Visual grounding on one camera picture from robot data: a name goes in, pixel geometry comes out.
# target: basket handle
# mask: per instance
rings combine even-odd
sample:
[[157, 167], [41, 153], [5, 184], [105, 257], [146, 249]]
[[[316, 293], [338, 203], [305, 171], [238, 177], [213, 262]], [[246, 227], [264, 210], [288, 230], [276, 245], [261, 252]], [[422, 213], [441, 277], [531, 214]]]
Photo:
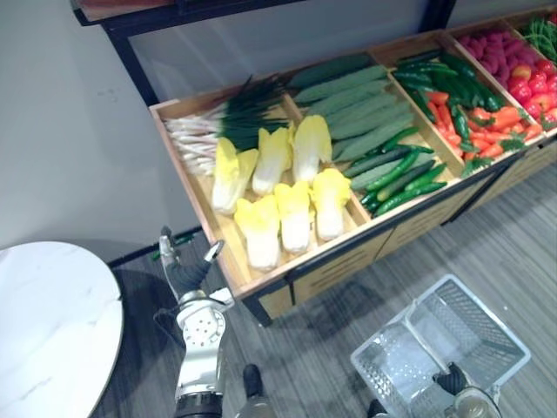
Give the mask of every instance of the basket handle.
[[421, 336], [416, 328], [410, 323], [410, 316], [416, 310], [416, 306], [418, 305], [416, 300], [412, 301], [412, 304], [407, 308], [404, 313], [402, 324], [406, 327], [406, 329], [412, 334], [412, 336], [416, 339], [416, 341], [422, 346], [424, 350], [426, 350], [427, 355], [431, 357], [431, 359], [437, 364], [437, 366], [442, 370], [445, 374], [450, 374], [451, 370], [449, 369], [448, 365], [443, 361], [443, 359], [435, 353], [435, 350], [427, 343], [426, 340]]

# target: white plastic basket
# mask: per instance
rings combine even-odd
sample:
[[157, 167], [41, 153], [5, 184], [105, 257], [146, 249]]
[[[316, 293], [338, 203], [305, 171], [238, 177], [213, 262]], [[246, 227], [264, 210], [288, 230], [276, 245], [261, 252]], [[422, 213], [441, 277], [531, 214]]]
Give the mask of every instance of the white plastic basket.
[[386, 411], [442, 418], [453, 397], [433, 382], [450, 362], [475, 386], [502, 386], [530, 360], [527, 347], [462, 282], [448, 274], [351, 355]]

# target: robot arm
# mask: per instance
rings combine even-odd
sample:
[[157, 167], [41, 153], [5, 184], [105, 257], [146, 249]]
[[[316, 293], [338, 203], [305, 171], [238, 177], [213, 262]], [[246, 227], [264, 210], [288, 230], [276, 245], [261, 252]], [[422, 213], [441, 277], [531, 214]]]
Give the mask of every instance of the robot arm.
[[159, 239], [164, 275], [178, 302], [176, 322], [186, 347], [175, 394], [175, 418], [222, 416], [221, 343], [226, 330], [223, 312], [234, 302], [228, 288], [207, 297], [201, 290], [201, 282], [223, 244], [218, 241], [197, 265], [182, 266], [168, 228], [163, 228]]

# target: gray carpet floor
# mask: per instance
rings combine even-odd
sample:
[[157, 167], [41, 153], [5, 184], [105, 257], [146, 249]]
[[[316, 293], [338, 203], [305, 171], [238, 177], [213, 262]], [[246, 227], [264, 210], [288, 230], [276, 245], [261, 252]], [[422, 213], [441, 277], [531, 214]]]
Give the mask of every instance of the gray carpet floor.
[[[185, 257], [203, 254], [202, 233]], [[502, 390], [506, 418], [557, 416], [557, 165], [457, 221], [437, 227], [276, 320], [259, 327], [242, 307], [228, 313], [225, 418], [244, 402], [246, 363], [258, 364], [278, 418], [365, 417], [371, 392], [350, 354], [443, 275], [453, 273], [532, 351]], [[154, 327], [171, 307], [149, 256], [115, 270], [124, 294], [124, 339], [93, 417], [169, 418], [179, 349]], [[209, 286], [222, 278], [211, 272]]]

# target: marble tabletop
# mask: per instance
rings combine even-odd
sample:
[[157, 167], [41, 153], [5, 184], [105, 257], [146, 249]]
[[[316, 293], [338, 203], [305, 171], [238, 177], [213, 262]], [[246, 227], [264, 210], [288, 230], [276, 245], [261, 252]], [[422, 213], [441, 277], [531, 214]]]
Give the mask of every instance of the marble tabletop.
[[0, 251], [0, 416], [89, 416], [122, 328], [117, 282], [93, 253], [62, 242]]

